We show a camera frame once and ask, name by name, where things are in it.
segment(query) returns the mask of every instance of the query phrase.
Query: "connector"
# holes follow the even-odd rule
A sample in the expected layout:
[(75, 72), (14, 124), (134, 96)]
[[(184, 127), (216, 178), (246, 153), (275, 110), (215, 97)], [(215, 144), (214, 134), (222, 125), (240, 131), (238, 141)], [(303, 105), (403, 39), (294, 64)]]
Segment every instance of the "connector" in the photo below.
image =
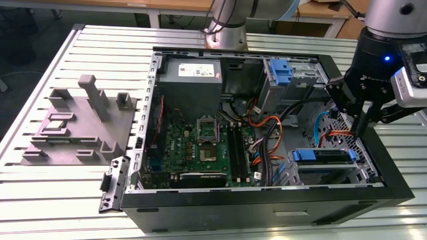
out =
[(339, 118), (339, 108), (334, 107), (328, 110), (328, 116), (331, 119), (338, 119)]
[(290, 84), (294, 76), (294, 69), (290, 67), (286, 59), (271, 59), (270, 71), (275, 78), (275, 84), (279, 86)]

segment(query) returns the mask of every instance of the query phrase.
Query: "small chip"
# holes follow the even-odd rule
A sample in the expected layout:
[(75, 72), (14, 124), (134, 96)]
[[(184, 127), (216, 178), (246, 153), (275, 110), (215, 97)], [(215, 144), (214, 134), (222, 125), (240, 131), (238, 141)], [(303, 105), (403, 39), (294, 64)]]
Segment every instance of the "small chip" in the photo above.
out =
[(59, 131), (66, 127), (66, 124), (67, 122), (63, 120), (54, 120), (47, 124), (44, 130)]

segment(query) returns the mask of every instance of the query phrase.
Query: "floor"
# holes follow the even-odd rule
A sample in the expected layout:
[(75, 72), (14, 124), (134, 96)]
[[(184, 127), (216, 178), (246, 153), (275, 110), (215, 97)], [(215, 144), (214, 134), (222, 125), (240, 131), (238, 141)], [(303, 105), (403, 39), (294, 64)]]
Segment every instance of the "floor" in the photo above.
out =
[[(14, 66), (0, 58), (0, 80), (8, 86), (8, 91), (0, 93), (0, 140), (10, 129), (74, 24), (150, 27), (148, 16), (144, 14), (64, 10), (62, 11), (62, 19), (56, 20), (51, 10), (35, 9), (32, 16), (39, 29), (36, 34), (28, 36), (36, 52), (35, 61), (23, 66)], [(204, 17), (202, 16), (195, 18), (191, 16), (162, 16), (162, 28), (183, 29), (182, 26), (186, 26), (184, 29), (187, 30), (199, 30), (203, 28), (203, 23)], [(271, 31), (264, 20), (248, 20), (247, 32), (268, 34)]]

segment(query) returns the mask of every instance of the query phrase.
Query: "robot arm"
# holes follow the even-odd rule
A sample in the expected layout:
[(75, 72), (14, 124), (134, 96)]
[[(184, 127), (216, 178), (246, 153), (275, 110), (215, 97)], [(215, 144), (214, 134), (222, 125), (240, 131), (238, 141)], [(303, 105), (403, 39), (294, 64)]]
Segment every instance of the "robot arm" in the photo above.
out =
[[(246, 19), (283, 20), (299, 0), (214, 0), (212, 22), (204, 29), (212, 49), (247, 47)], [(427, 5), (426, 0), (371, 0), (353, 63), (345, 76), (326, 89), (341, 112), (353, 118), (351, 132), (370, 124), (391, 123), (427, 107)], [(383, 107), (397, 100), (397, 104)], [(367, 112), (363, 106), (370, 102)]]
[(284, 20), (292, 17), (300, 0), (214, 0), (212, 22), (207, 29), (206, 46), (211, 49), (247, 48), (247, 18)]
[(370, 123), (389, 124), (427, 107), (426, 9), (423, 0), (371, 0), (350, 69), (326, 86), (338, 109), (354, 118), (355, 136)]

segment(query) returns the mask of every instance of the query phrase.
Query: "metal bracket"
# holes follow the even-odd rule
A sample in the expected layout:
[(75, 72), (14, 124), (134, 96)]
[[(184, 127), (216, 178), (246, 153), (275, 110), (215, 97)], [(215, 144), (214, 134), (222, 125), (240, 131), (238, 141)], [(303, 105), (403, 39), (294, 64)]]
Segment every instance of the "metal bracket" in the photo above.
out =
[(131, 158), (122, 156), (111, 161), (108, 173), (104, 173), (102, 179), (102, 194), (99, 213), (123, 212), (120, 209), (122, 197), (126, 190), (126, 181), (128, 176)]

